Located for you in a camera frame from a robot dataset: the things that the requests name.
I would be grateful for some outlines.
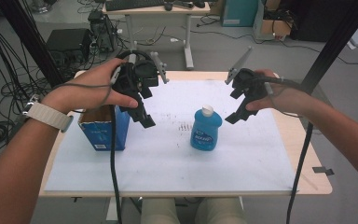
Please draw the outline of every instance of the hand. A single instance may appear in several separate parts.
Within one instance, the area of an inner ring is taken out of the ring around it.
[[[275,74],[268,69],[255,70],[255,72],[262,73],[266,77],[276,77]],[[312,97],[305,92],[288,88],[280,84],[271,83],[270,85],[274,94],[249,103],[246,106],[247,110],[254,111],[264,108],[275,108],[282,112],[305,115],[309,102],[313,100]]]
[[[94,67],[81,74],[68,83],[88,86],[106,85],[100,88],[86,88],[78,86],[62,86],[49,93],[43,100],[43,104],[55,108],[62,113],[68,113],[76,109],[95,108],[103,102],[103,98],[110,91],[110,78],[112,72],[125,61],[121,59],[110,60],[100,66]],[[136,100],[130,96],[111,90],[104,102],[106,105],[120,105],[130,108],[138,106]]]

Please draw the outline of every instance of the bottle cap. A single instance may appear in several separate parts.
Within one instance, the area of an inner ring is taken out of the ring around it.
[[[210,105],[203,105],[202,106],[202,115],[205,117],[210,117],[213,114],[213,107]]]

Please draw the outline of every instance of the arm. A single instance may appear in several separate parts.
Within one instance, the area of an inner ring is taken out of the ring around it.
[[[107,85],[111,72],[121,64],[114,59],[100,65],[73,83]],[[67,114],[78,108],[93,108],[101,103],[110,87],[87,89],[73,86],[59,87],[42,101]],[[106,101],[110,105],[136,107],[137,102],[111,91]],[[0,223],[29,223],[38,197],[48,156],[59,130],[45,123],[29,119],[13,137],[0,156]]]
[[[269,70],[259,70],[266,76],[273,77]],[[306,117],[318,127],[326,138],[348,159],[358,171],[358,123],[333,107],[293,89],[282,89],[280,85],[273,86],[274,92],[282,93],[246,106],[248,110],[273,108],[276,105],[281,111],[297,113]]]

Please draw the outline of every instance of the white watch band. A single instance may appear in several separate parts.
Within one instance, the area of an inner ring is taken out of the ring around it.
[[[69,128],[73,119],[73,116],[68,117],[60,111],[39,104],[38,102],[34,102],[26,116],[60,129],[63,133]]]

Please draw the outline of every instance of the blue bottle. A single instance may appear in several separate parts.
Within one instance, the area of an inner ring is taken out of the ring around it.
[[[194,116],[191,131],[191,146],[204,151],[211,151],[217,143],[217,129],[222,125],[222,118],[213,112],[210,105],[204,105]]]

